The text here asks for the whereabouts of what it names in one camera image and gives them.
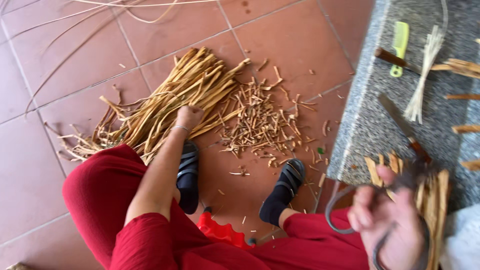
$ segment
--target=red dress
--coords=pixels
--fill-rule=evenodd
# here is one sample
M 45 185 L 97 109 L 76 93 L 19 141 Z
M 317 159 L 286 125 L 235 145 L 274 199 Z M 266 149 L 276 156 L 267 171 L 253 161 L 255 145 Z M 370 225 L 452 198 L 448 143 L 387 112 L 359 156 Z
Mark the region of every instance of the red dress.
M 319 214 L 292 215 L 284 223 L 289 238 L 248 251 L 211 242 L 175 200 L 170 222 L 158 213 L 147 213 L 123 227 L 146 169 L 135 151 L 122 145 L 95 154 L 65 181 L 63 196 L 73 221 L 106 269 L 369 268 L 360 235 L 335 233 Z M 332 219 L 347 227 L 346 213 L 334 211 Z

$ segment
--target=red plastic stool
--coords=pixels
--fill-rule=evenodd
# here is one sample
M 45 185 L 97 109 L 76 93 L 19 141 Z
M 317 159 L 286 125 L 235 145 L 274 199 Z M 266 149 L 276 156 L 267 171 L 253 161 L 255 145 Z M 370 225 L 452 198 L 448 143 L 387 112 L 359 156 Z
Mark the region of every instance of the red plastic stool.
M 234 231 L 231 224 L 218 225 L 216 221 L 212 220 L 211 207 L 205 207 L 204 212 L 200 215 L 197 227 L 212 242 L 233 245 L 243 250 L 256 246 L 256 241 L 253 238 L 248 241 L 250 245 L 245 243 L 245 234 Z

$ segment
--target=yellow comb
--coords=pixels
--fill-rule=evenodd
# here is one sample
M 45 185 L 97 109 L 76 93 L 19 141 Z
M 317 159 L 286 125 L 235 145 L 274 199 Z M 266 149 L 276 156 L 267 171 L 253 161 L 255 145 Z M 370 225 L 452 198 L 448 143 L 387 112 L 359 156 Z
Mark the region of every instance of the yellow comb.
M 393 38 L 392 47 L 396 50 L 397 57 L 401 59 L 405 58 L 405 51 L 407 50 L 408 43 L 408 24 L 404 22 L 395 22 L 395 35 Z M 393 77 L 401 77 L 403 73 L 403 68 L 394 65 L 390 70 L 390 75 Z

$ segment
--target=silver bracelet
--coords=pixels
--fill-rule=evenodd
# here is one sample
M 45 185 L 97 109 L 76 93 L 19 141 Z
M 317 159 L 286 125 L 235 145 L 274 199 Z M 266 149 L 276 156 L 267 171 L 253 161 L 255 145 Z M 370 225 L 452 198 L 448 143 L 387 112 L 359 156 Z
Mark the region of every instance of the silver bracelet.
M 184 130 L 187 131 L 188 134 L 190 134 L 190 130 L 188 129 L 188 127 L 182 126 L 182 125 L 176 125 L 176 126 L 170 128 L 170 130 L 172 130 L 172 129 L 176 128 L 176 127 L 183 128 Z

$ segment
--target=white cloth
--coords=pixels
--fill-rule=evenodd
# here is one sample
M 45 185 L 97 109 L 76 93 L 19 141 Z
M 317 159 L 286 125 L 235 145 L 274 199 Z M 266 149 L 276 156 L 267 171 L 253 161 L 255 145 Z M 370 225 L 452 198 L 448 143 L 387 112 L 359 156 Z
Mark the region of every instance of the white cloth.
M 444 237 L 443 270 L 480 269 L 480 204 L 448 215 Z

